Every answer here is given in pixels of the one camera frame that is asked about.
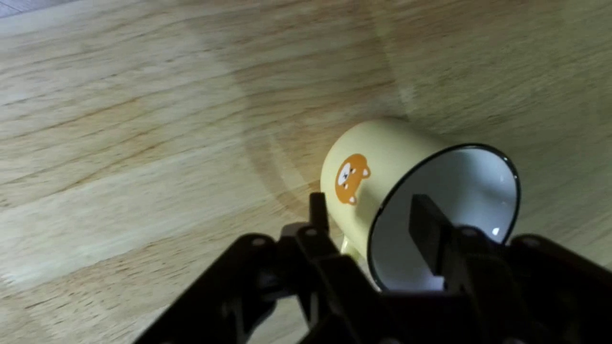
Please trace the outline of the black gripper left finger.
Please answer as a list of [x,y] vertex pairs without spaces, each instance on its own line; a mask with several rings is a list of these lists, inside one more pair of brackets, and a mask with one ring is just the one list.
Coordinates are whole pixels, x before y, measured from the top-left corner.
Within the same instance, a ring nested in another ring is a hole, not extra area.
[[307,321],[299,344],[343,344],[351,330],[324,294],[312,265],[320,252],[337,254],[330,239],[324,193],[310,195],[310,217],[289,223],[278,239],[236,239],[134,344],[249,344],[280,300],[295,296]]

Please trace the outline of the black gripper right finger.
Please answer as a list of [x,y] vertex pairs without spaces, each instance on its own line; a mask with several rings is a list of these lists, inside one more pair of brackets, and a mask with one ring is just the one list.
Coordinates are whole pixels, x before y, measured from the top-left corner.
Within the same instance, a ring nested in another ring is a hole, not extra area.
[[439,292],[387,292],[393,344],[612,344],[612,271],[542,235],[498,244],[427,195],[410,233]]

